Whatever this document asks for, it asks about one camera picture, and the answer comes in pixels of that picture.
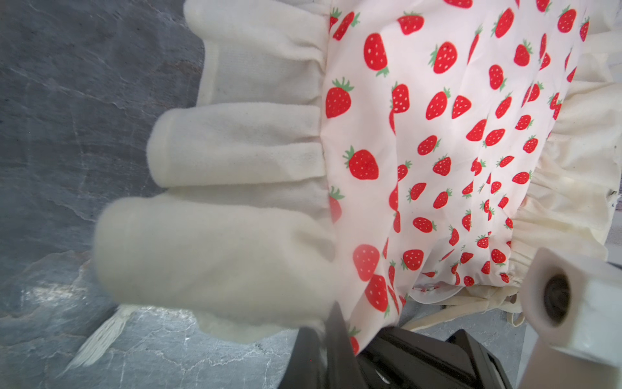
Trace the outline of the strawberry print ruffled pillow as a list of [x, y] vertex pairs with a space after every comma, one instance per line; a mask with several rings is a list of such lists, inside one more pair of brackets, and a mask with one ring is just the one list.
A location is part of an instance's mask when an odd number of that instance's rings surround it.
[[603, 261], [619, 198], [618, 1], [188, 1], [196, 105], [147, 144], [162, 193], [110, 204], [114, 300], [225, 340], [317, 326], [353, 348], [501, 309], [542, 247]]

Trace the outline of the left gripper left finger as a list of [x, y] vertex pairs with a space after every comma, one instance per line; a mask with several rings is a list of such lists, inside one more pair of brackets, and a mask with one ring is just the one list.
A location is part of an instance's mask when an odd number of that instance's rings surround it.
[[279, 388], [366, 387], [340, 305], [335, 303], [325, 322], [323, 336], [310, 327], [299, 330]]

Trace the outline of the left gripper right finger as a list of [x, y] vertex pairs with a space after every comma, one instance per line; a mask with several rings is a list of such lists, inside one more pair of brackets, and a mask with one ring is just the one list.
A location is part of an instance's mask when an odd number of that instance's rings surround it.
[[621, 386], [621, 267], [541, 248], [519, 292], [538, 338], [521, 388]]

